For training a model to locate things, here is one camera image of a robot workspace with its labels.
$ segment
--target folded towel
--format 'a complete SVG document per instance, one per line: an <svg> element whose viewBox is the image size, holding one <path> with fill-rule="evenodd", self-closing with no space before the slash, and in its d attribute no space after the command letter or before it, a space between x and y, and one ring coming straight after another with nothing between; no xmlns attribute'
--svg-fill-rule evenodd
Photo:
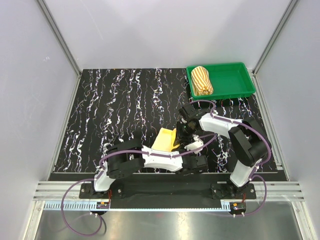
<svg viewBox="0 0 320 240"><path fill-rule="evenodd" d="M203 66L197 66L191 71L191 80L195 95L210 95L214 92L209 79L209 72Z"/></svg>

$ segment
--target green plastic bin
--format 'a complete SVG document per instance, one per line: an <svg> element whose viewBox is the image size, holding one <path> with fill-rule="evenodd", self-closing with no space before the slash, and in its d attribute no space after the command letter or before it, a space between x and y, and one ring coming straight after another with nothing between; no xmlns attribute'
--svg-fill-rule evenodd
<svg viewBox="0 0 320 240"><path fill-rule="evenodd" d="M213 65L200 65L209 72L213 94L197 96L191 80L191 71L198 66L188 66L187 76L193 100L218 100L250 97L256 92L246 66L242 62L224 63Z"/></svg>

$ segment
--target cream colored towel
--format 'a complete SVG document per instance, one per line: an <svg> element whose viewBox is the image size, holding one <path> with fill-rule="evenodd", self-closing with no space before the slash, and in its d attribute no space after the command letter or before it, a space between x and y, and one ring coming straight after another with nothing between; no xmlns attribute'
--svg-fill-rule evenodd
<svg viewBox="0 0 320 240"><path fill-rule="evenodd" d="M209 72L203 66L197 66L191 71L191 80L195 95L210 95L214 92L209 79Z"/></svg>

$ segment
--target white backdrop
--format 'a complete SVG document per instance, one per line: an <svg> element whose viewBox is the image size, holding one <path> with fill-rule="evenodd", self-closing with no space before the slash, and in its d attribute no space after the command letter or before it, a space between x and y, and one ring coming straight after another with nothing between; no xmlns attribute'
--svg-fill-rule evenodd
<svg viewBox="0 0 320 240"><path fill-rule="evenodd" d="M320 1L302 0L258 72L292 180L320 237Z"/></svg>
<svg viewBox="0 0 320 240"><path fill-rule="evenodd" d="M78 65L253 68L289 0L45 0Z"/></svg>
<svg viewBox="0 0 320 240"><path fill-rule="evenodd" d="M21 240L76 75L35 0L0 1L0 236Z"/></svg>

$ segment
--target reflective gray floor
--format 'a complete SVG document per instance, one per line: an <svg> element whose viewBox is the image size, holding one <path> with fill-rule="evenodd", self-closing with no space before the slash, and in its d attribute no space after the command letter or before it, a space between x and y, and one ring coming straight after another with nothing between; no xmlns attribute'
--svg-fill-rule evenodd
<svg viewBox="0 0 320 240"><path fill-rule="evenodd" d="M250 203L251 212L258 206ZM68 221L83 211L66 211ZM93 237L81 237L65 225L59 211L43 211L36 240L301 240L293 208L289 202L267 202L260 212L248 217L221 217L210 212L107 212L107 225ZM84 234L94 232L99 220L86 216L71 225Z"/></svg>

